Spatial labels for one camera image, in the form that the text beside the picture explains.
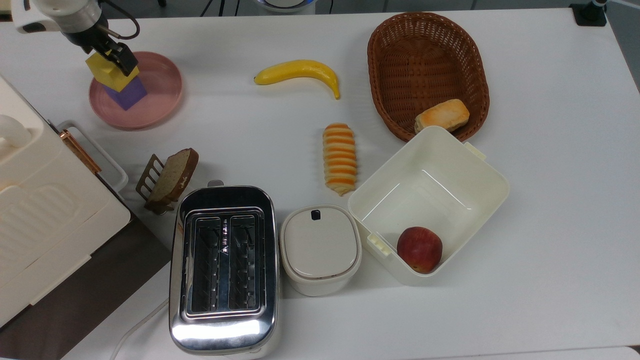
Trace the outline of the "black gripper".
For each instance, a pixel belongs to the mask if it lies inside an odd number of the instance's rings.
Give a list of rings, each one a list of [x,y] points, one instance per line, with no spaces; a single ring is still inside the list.
[[[91,51],[103,55],[114,64],[124,76],[130,76],[137,68],[138,60],[133,51],[122,42],[116,42],[110,37],[107,22],[98,22],[90,28],[75,33],[75,45],[89,54]]]

